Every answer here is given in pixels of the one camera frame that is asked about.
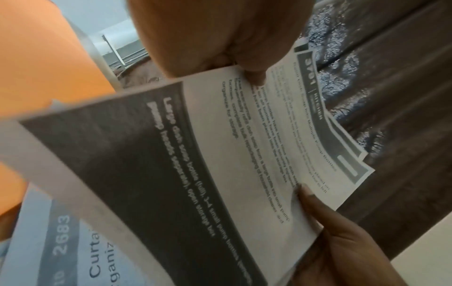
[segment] finger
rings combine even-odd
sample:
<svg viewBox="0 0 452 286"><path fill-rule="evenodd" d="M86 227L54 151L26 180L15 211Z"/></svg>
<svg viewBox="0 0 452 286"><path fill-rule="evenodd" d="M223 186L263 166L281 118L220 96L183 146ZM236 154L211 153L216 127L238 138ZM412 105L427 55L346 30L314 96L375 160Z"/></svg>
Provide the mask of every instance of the finger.
<svg viewBox="0 0 452 286"><path fill-rule="evenodd" d="M325 205L307 185L299 186L299 199L303 209L312 215L332 236L356 234L359 226Z"/></svg>
<svg viewBox="0 0 452 286"><path fill-rule="evenodd" d="M262 86L266 80L265 72L266 70L260 72L245 71L245 77L252 85Z"/></svg>

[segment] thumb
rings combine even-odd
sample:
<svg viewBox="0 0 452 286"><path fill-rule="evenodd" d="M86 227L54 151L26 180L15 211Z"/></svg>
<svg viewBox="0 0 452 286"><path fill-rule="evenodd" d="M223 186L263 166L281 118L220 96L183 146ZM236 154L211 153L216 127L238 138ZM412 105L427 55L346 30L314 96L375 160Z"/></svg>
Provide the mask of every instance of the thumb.
<svg viewBox="0 0 452 286"><path fill-rule="evenodd" d="M256 86L262 86L265 84L266 80L266 71L258 71L258 72L251 72L245 70L245 77L246 79L252 84Z"/></svg>
<svg viewBox="0 0 452 286"><path fill-rule="evenodd" d="M305 212L321 223L329 234L350 237L351 234L355 236L359 233L360 227L358 225L325 205L307 185L299 185L297 188Z"/></svg>

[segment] orange fabric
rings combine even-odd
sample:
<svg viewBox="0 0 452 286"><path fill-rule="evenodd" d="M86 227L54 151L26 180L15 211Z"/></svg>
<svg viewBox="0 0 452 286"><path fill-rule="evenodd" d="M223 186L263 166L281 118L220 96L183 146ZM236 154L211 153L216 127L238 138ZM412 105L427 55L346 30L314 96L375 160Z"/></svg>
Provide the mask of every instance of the orange fabric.
<svg viewBox="0 0 452 286"><path fill-rule="evenodd" d="M114 89L48 0L0 4L0 116L73 103ZM0 165L0 214L22 201L25 182Z"/></svg>

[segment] fingernail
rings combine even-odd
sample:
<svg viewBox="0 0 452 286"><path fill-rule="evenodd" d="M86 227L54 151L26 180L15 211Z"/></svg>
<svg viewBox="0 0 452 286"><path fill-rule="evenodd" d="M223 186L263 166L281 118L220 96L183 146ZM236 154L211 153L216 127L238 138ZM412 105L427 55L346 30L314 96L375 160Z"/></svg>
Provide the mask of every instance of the fingernail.
<svg viewBox="0 0 452 286"><path fill-rule="evenodd" d="M307 186L307 184L301 184L301 190L303 193L305 193L306 196L314 196L314 193Z"/></svg>

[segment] hand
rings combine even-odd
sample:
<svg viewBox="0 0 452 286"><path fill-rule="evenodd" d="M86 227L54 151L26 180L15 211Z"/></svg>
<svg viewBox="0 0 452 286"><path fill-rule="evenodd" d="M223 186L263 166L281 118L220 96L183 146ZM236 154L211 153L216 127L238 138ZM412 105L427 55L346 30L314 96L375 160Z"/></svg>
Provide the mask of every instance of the hand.
<svg viewBox="0 0 452 286"><path fill-rule="evenodd" d="M292 278L295 286L406 286L372 237L300 188L304 211L324 226Z"/></svg>
<svg viewBox="0 0 452 286"><path fill-rule="evenodd" d="M291 49L314 0L128 0L141 41L167 77L238 63L265 83Z"/></svg>

